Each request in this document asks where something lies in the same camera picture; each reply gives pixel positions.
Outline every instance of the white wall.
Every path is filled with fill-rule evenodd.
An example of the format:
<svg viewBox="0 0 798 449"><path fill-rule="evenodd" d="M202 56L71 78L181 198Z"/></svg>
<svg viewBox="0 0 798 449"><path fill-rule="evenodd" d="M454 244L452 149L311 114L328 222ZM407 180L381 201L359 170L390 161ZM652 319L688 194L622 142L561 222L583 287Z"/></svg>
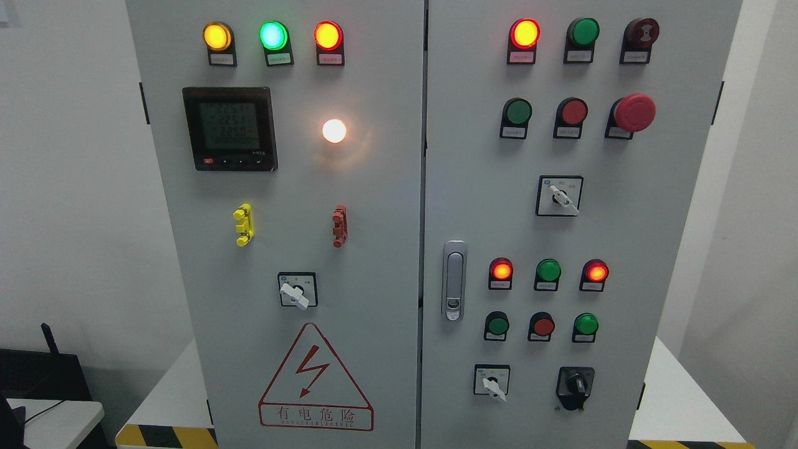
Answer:
<svg viewBox="0 0 798 449"><path fill-rule="evenodd" d="M657 335L679 356L776 0L743 0Z"/></svg>
<svg viewBox="0 0 798 449"><path fill-rule="evenodd" d="M778 2L680 357L757 449L798 413L796 22Z"/></svg>
<svg viewBox="0 0 798 449"><path fill-rule="evenodd" d="M0 347L46 351L38 325L50 324L113 437L192 337L127 10L8 3Z"/></svg>

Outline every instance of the yellow cable connector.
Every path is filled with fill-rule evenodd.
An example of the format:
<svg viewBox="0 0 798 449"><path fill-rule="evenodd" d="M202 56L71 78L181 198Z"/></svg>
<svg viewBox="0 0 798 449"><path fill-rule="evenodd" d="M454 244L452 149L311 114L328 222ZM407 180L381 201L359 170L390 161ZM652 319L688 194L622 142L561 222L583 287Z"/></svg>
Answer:
<svg viewBox="0 0 798 449"><path fill-rule="evenodd" d="M252 227L252 206L249 203L240 205L233 212L233 220L235 220L235 231L240 234L235 243L240 247L247 246L255 236L255 228Z"/></svg>

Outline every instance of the white indicator light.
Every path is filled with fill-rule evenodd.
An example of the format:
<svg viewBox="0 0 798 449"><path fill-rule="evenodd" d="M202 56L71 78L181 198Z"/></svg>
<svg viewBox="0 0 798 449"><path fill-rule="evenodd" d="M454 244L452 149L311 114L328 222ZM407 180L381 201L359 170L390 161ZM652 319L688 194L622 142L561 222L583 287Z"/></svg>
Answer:
<svg viewBox="0 0 798 449"><path fill-rule="evenodd" d="M324 122L324 126L322 126L322 136L324 136L328 142L337 144L346 137L346 125L337 118L328 120Z"/></svg>

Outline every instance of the digital power meter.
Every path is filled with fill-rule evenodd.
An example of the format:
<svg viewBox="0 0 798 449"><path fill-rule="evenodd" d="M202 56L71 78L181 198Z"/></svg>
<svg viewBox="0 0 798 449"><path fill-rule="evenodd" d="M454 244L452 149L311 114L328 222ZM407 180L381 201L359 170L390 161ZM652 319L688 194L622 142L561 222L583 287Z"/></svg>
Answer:
<svg viewBox="0 0 798 449"><path fill-rule="evenodd" d="M277 169L268 87L186 87L183 102L197 170Z"/></svg>

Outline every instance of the high voltage warning sign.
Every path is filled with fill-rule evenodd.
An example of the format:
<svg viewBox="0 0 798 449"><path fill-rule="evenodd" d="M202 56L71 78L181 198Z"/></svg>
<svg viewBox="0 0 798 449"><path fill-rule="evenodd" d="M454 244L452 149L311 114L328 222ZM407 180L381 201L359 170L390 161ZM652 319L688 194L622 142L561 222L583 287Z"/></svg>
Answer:
<svg viewBox="0 0 798 449"><path fill-rule="evenodd" d="M374 429L371 403L313 323L302 326L258 405L265 427Z"/></svg>

